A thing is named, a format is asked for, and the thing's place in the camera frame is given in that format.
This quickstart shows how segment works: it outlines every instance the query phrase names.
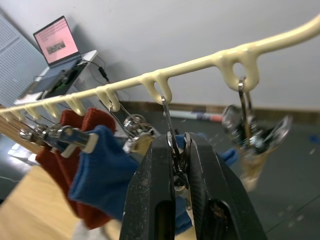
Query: white wall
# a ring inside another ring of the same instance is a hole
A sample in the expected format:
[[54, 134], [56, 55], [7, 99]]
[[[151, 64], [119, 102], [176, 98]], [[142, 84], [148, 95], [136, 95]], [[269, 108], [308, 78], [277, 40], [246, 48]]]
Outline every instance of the white wall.
[[[320, 1], [0, 0], [0, 8], [30, 38], [65, 15], [99, 50], [111, 81], [121, 81], [298, 27], [320, 13]], [[255, 106], [320, 109], [320, 37], [263, 55], [258, 66]], [[239, 103], [217, 68], [169, 84], [175, 103]], [[152, 101], [142, 86], [127, 93], [132, 101]]]

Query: drying rack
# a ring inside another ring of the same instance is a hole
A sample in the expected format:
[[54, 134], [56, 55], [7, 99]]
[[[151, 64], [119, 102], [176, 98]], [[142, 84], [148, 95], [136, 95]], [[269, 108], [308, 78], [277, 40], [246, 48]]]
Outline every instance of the drying rack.
[[24, 121], [24, 111], [27, 111], [34, 119], [39, 120], [41, 115], [37, 112], [37, 108], [42, 106], [49, 114], [58, 119], [60, 118], [60, 113], [56, 104], [64, 102], [66, 102], [78, 115], [84, 116], [86, 110], [81, 103], [81, 99], [91, 96], [97, 96], [109, 110], [117, 112], [120, 109], [120, 103], [116, 96], [116, 91], [138, 85], [144, 85], [154, 101], [158, 104], [162, 104], [162, 95], [156, 90], [155, 83], [159, 84], [167, 103], [170, 103], [172, 101], [172, 92], [168, 84], [169, 78], [209, 67], [219, 68], [224, 81], [229, 88], [238, 91], [239, 79], [233, 70], [235, 63], [242, 64], [245, 69], [246, 79], [244, 80], [243, 91], [249, 92], [259, 83], [257, 58], [260, 55], [302, 43], [319, 34], [320, 14], [306, 24], [285, 33], [246, 43], [227, 50], [218, 51], [214, 54], [178, 65], [144, 73], [127, 80], [65, 96], [52, 97], [34, 103], [1, 109], [0, 116], [4, 117], [9, 122], [13, 119], [13, 116], [11, 115], [13, 114], [20, 121]]

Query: laptop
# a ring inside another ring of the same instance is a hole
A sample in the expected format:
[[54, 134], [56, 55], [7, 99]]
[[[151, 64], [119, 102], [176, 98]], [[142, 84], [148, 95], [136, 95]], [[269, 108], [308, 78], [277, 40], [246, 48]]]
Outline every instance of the laptop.
[[81, 54], [64, 16], [41, 28], [33, 36], [50, 69], [30, 90], [30, 94], [51, 89], [64, 72], [74, 68], [81, 60]]

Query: baseboard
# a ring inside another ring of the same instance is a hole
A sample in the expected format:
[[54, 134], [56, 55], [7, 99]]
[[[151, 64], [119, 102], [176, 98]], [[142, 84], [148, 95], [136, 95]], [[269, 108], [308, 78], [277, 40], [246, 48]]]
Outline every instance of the baseboard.
[[[162, 105], [155, 102], [143, 101], [122, 101], [121, 104], [131, 110], [144, 110], [148, 112], [163, 112]], [[201, 105], [201, 104], [182, 104], [170, 103], [170, 110], [189, 111], [189, 112], [206, 112], [206, 113], [222, 113], [226, 106], [222, 105]], [[320, 111], [316, 110], [294, 110], [294, 109], [278, 109], [255, 107], [254, 113], [258, 120], [278, 121], [285, 115], [291, 115], [293, 122], [297, 124], [320, 124]]]

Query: laptop screen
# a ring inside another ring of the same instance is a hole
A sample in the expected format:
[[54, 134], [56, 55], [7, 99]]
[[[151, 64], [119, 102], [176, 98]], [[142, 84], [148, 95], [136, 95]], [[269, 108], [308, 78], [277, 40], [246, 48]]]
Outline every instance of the laptop screen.
[[34, 37], [49, 65], [78, 52], [64, 16], [34, 33]]

